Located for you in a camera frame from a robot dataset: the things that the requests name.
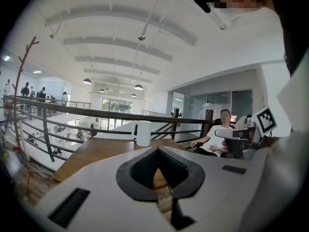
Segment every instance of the handrail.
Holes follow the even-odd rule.
[[[31,115],[31,114],[26,113],[26,112],[24,112],[24,114],[26,114],[28,116],[32,116],[32,117],[34,117],[34,118],[36,118],[38,120],[44,121],[41,117],[37,117],[37,116]],[[93,129],[93,128],[72,126],[72,125],[69,125],[69,124],[64,124],[64,123],[56,122],[56,121],[49,120],[49,119],[47,119],[46,122],[50,123],[50,124],[55,124],[55,125],[59,125],[59,126],[65,126],[67,128],[78,129],[78,130],[82,130],[82,131],[86,130],[86,131],[96,131],[96,132],[109,133],[109,134],[126,134],[126,135],[131,135],[131,132],[129,132],[129,131],[99,130],[99,129]]]
[[[173,126],[167,127],[163,132],[168,131],[168,130],[171,129],[172,127],[173,127]]]
[[[33,137],[35,140],[38,140],[38,141],[40,141],[41,143],[46,144],[46,142],[45,142],[44,140],[42,140],[42,139],[40,139],[40,138],[38,138],[38,137],[36,137],[36,136],[33,136],[31,133],[29,133],[29,132],[27,132],[27,131],[25,131],[25,130],[23,130],[23,132],[24,132],[25,134],[27,134],[28,136]],[[51,147],[55,147],[55,148],[59,148],[60,150],[67,151],[67,152],[70,152],[70,153],[74,153],[74,152],[75,152],[74,150],[66,149],[66,148],[63,148],[63,147],[61,147],[61,146],[57,146],[57,145],[51,144],[51,143],[50,143],[50,146],[51,146]]]
[[[10,128],[14,133],[16,133],[15,130],[14,130],[13,128],[11,128],[10,126],[9,126],[9,128]],[[46,154],[49,155],[48,151],[42,149],[41,147],[36,146],[35,144],[33,144],[32,142],[30,142],[30,141],[27,140],[27,139],[26,139],[26,141],[27,141],[27,143],[31,144],[33,147],[36,147],[36,148],[39,149],[40,151],[43,151],[44,153],[46,153]],[[61,160],[67,160],[67,159],[64,158],[64,157],[60,157],[60,156],[57,156],[57,155],[55,155],[55,154],[52,154],[52,155],[53,155],[54,157],[56,157],[56,158],[61,159]]]
[[[180,130],[180,131],[168,131],[168,132],[152,132],[151,135],[163,135],[163,134],[180,134],[180,133],[191,133],[191,132],[201,132],[202,130]]]
[[[42,117],[39,116],[35,116],[33,114],[31,114],[31,109],[30,109],[30,114],[25,112],[25,111],[21,111],[18,110],[18,112],[21,112],[23,115],[28,115],[30,116],[30,118],[36,118],[37,120],[41,120],[43,122],[43,129],[37,128],[27,122],[25,122],[24,120],[22,120],[22,123],[37,130],[40,131],[44,134],[44,140],[41,140],[35,136],[32,136],[34,139],[39,140],[40,142],[46,144],[48,151],[43,150],[42,148],[36,146],[35,144],[32,144],[31,142],[29,142],[27,140],[27,142],[29,142],[31,145],[33,145],[34,147],[38,148],[39,150],[43,151],[46,154],[49,154],[51,161],[55,161],[54,157],[62,159],[62,160],[66,160],[66,158],[63,157],[59,157],[57,155],[55,155],[52,152],[52,148],[51,147],[55,147],[58,148],[60,150],[64,150],[67,152],[71,152],[73,153],[73,150],[70,149],[66,149],[60,146],[57,146],[55,144],[51,144],[49,142],[49,136],[53,136],[62,140],[66,140],[66,141],[71,141],[71,142],[76,142],[76,143],[84,143],[83,140],[78,140],[78,139],[73,139],[73,138],[69,138],[69,137],[63,137],[60,136],[58,134],[54,134],[51,133],[50,131],[48,131],[48,127],[47,127],[47,123],[50,124],[55,124],[55,125],[59,125],[59,126],[63,126],[63,127],[67,127],[67,128],[72,128],[72,129],[78,129],[78,130],[83,130],[83,131],[95,131],[95,132],[102,132],[102,133],[112,133],[112,134],[127,134],[130,135],[131,132],[128,131],[114,131],[114,130],[98,130],[95,128],[84,128],[84,127],[78,127],[78,126],[73,126],[73,125],[68,125],[65,123],[59,123],[56,121],[52,121],[52,120],[48,120],[47,119],[47,110],[50,111],[58,111],[58,112],[63,112],[63,113],[68,113],[68,114],[77,114],[77,115],[82,115],[82,116],[91,116],[91,117],[100,117],[100,118],[108,118],[108,119],[122,119],[122,120],[149,120],[152,122],[159,122],[159,123],[165,123],[164,126],[162,126],[159,130],[163,130],[164,131],[155,131],[152,132],[151,135],[156,135],[156,137],[158,137],[159,135],[163,135],[163,137],[165,137],[168,134],[172,135],[172,139],[174,139],[175,134],[179,134],[179,133],[190,133],[190,132],[202,132],[202,130],[183,130],[183,131],[176,131],[176,125],[179,123],[186,123],[186,124],[202,124],[203,126],[206,126],[207,124],[210,124],[210,121],[208,120],[199,120],[199,119],[186,119],[186,118],[175,118],[175,117],[160,117],[160,116],[143,116],[143,115],[133,115],[133,114],[121,114],[121,113],[115,113],[115,112],[105,112],[105,111],[99,111],[99,110],[92,110],[92,109],[83,109],[83,108],[78,108],[78,107],[68,107],[68,106],[62,106],[62,105],[57,105],[55,103],[45,103],[45,102],[40,102],[40,101],[36,101],[37,98],[27,98],[25,99],[25,97],[23,98],[19,98],[19,97],[11,97],[8,96],[10,99],[14,100],[16,99],[17,102],[20,102],[22,104],[25,104],[26,107],[27,105],[30,105],[30,108],[32,106],[37,107],[38,110],[40,111],[40,113],[42,112]]]
[[[5,97],[14,98],[12,95],[5,95]],[[53,101],[53,102],[63,102],[63,100],[55,100],[55,99],[47,99],[47,98],[39,98],[39,97],[27,97],[27,96],[17,96],[17,98],[25,99],[25,100],[40,100],[40,101]],[[72,102],[72,103],[84,103],[84,104],[91,104],[90,102],[83,102],[83,101],[65,101],[65,102]]]
[[[120,114],[116,112],[105,112],[105,111],[99,111],[99,110],[93,110],[93,109],[67,107],[67,106],[61,106],[61,105],[56,105],[52,103],[44,103],[44,102],[39,102],[39,101],[28,101],[22,98],[17,98],[17,100],[22,101],[24,104],[33,105],[39,108],[45,108],[45,109],[50,109],[50,110],[58,111],[58,112],[78,114],[78,115],[91,116],[91,117],[115,118],[115,119],[123,119],[123,120],[146,120],[147,119],[152,122],[182,123],[182,124],[204,124],[204,123],[210,122],[207,120],[199,120],[199,119]]]
[[[142,110],[142,111],[141,111],[141,114],[144,115],[144,113],[145,113],[145,115],[146,115],[146,112],[149,112],[150,114],[151,114],[151,113],[152,113],[152,114],[163,114],[163,113],[157,113],[157,112],[148,111],[148,110]]]
[[[156,130],[156,132],[163,130],[168,125],[170,125],[170,123],[167,123],[164,126],[160,127],[159,129]]]

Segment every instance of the camera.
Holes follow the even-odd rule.
[[[206,13],[210,13],[211,12],[211,8],[208,5],[206,0],[194,0],[194,2],[202,8],[203,11],[205,11]]]

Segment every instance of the ceiling beam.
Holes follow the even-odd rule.
[[[94,74],[102,74],[102,75],[110,75],[110,76],[116,76],[116,77],[122,77],[122,78],[132,79],[132,80],[136,80],[136,81],[140,81],[140,82],[151,84],[151,80],[140,78],[140,77],[136,77],[136,76],[130,76],[130,75],[126,75],[126,74],[121,74],[121,73],[108,72],[108,71],[100,71],[100,70],[96,70],[96,69],[85,69],[84,72],[94,73]]]
[[[94,57],[92,58],[91,56],[78,56],[75,58],[75,61],[77,62],[92,62],[92,63],[103,63],[103,64],[114,64],[114,65],[119,65],[119,66],[125,66],[125,67],[129,67],[129,68],[133,68],[133,62],[129,62],[129,61],[124,61],[124,60],[115,60],[114,58],[101,58],[101,57]],[[139,64],[135,64],[135,69],[137,70],[143,70],[145,72],[149,72],[155,75],[159,75],[160,71],[156,70],[154,68],[151,67],[147,67],[147,66],[142,66]]]
[[[138,43],[133,41],[126,41],[126,40],[120,40],[120,39],[113,39],[108,37],[77,37],[77,38],[68,38],[65,39],[63,42],[64,45],[70,45],[70,44],[108,44],[108,45],[114,45],[114,46],[121,46],[125,48],[130,48],[136,51],[138,48]],[[140,45],[140,51],[144,53],[148,53],[149,50],[144,45]],[[165,52],[162,52],[158,49],[151,48],[151,51],[149,53],[150,55],[153,55],[155,57],[164,59],[168,62],[172,62],[173,57],[172,55],[166,54]]]
[[[112,10],[110,10],[109,5],[91,5],[72,8],[70,10],[70,14],[64,10],[59,14],[55,14],[46,18],[45,20],[50,26],[61,22],[61,19],[67,21],[90,16],[118,17],[121,19],[126,18],[129,20],[146,23],[148,14],[148,11],[137,8],[130,8],[123,5],[113,5]],[[159,29],[162,26],[162,22],[160,22],[160,16],[157,14],[152,14],[149,24]],[[197,42],[197,36],[184,30],[178,24],[171,21],[168,21],[161,30],[171,34],[176,38],[181,39],[191,46],[194,46]]]
[[[119,84],[119,83],[112,83],[112,82],[108,82],[106,80],[104,80],[103,78],[91,78],[91,81],[98,83],[98,84],[102,84],[105,86],[113,86],[113,87],[126,87],[126,88],[130,88],[130,89],[134,89],[135,84],[130,84],[130,83],[123,83],[123,84]]]

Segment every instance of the glass wall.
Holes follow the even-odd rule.
[[[198,95],[194,97],[185,96],[185,103],[183,107],[183,117],[197,119],[198,110],[201,105],[206,107],[206,102],[209,102],[208,109],[214,110],[213,120],[220,118],[220,111],[228,109],[231,112],[231,121],[236,122],[242,116],[252,115],[253,99],[252,90],[228,91],[219,93],[209,93]],[[201,119],[205,118],[205,112],[199,116]]]
[[[183,101],[184,101],[184,95],[174,92],[173,93],[173,103],[172,103],[172,113],[174,111],[174,108],[179,109],[179,117],[183,117]]]
[[[232,116],[240,119],[252,115],[252,90],[232,92]]]
[[[105,112],[131,114],[132,102],[103,98],[101,110]],[[130,121],[112,118],[101,118],[100,126],[102,130],[111,130],[128,122]]]

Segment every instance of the person standing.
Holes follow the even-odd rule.
[[[31,87],[30,90],[30,97],[34,97],[35,96],[35,91],[33,90],[33,87]]]
[[[39,93],[39,98],[45,98],[45,96],[43,96],[43,94],[45,94],[45,87],[43,87],[41,91],[38,93]],[[42,108],[38,108],[38,116],[42,116]]]
[[[28,85],[29,83],[26,82],[26,86],[24,86],[22,89],[21,89],[21,96],[22,97],[27,97],[29,95],[29,88],[28,88]],[[23,117],[25,117],[23,111],[24,111],[24,105],[20,105],[20,110],[22,111],[22,115]]]
[[[221,122],[222,125],[213,126],[207,133],[206,137],[191,142],[191,147],[196,146],[197,143],[204,143],[203,146],[197,147],[193,153],[217,157],[220,157],[222,153],[228,153],[227,149],[223,149],[223,138],[215,135],[217,129],[232,129],[230,127],[231,113],[227,109],[221,111]]]
[[[62,96],[62,104],[63,106],[66,106],[67,105],[67,101],[68,101],[68,95],[66,92],[63,93],[63,96]]]
[[[10,91],[11,91],[11,85],[10,85],[10,80],[8,79],[8,83],[5,84],[5,87],[4,87],[4,94],[5,95],[10,95]]]

